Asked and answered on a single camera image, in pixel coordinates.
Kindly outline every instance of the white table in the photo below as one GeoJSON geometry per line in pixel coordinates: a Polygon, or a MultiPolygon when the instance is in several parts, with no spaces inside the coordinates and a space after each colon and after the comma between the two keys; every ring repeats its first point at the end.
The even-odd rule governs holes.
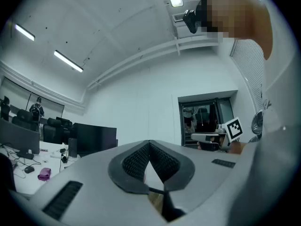
{"type": "MultiPolygon", "coordinates": [[[[41,172],[42,168],[50,168],[51,169],[51,175],[50,180],[53,178],[56,174],[60,171],[60,158],[54,158],[50,157],[52,153],[55,153],[55,155],[60,155],[58,150],[65,148],[66,145],[60,145],[60,144],[52,144],[47,142],[40,141],[40,149],[47,149],[48,152],[41,152],[39,155],[34,156],[34,160],[41,163],[41,165],[33,165],[34,171],[26,174],[22,169],[24,169],[26,166],[18,163],[18,167],[14,170],[14,180],[16,185],[16,191],[18,193],[23,194],[26,197],[30,197],[33,195],[43,184],[47,183],[47,181],[41,181],[38,180],[38,175],[41,172]]],[[[7,156],[7,152],[4,148],[0,148],[0,153],[7,156]]],[[[9,158],[11,160],[14,160],[12,155],[9,155],[9,158]]],[[[64,167],[70,166],[73,164],[78,158],[68,158],[67,163],[61,163],[61,171],[64,170],[64,167]]],[[[33,160],[25,159],[26,164],[34,164],[35,162],[33,160]]]]}

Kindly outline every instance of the window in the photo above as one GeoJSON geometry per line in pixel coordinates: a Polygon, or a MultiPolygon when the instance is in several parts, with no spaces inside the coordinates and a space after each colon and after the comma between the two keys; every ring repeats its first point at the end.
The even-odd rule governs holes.
{"type": "Polygon", "coordinates": [[[218,124],[233,119],[229,98],[179,103],[182,145],[197,148],[192,133],[215,132],[218,124]]]}
{"type": "Polygon", "coordinates": [[[55,119],[56,117],[62,117],[64,110],[63,105],[36,95],[7,78],[3,80],[0,87],[0,98],[3,99],[4,96],[9,98],[10,110],[14,114],[16,114],[19,109],[29,111],[31,105],[36,103],[38,97],[41,97],[41,105],[43,106],[45,116],[41,118],[40,123],[45,124],[48,118],[55,119]]]}

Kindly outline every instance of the black mesh grille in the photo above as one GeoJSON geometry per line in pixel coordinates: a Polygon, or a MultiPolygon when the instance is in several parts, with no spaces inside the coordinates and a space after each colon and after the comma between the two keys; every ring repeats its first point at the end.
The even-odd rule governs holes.
{"type": "Polygon", "coordinates": [[[150,162],[163,183],[180,168],[180,162],[177,159],[152,144],[150,144],[150,162]]]}
{"type": "Polygon", "coordinates": [[[82,183],[70,181],[45,207],[43,212],[59,220],[82,186],[82,183]]]}
{"type": "Polygon", "coordinates": [[[130,176],[143,182],[144,172],[149,163],[149,145],[145,145],[122,162],[123,170],[130,176]]]}

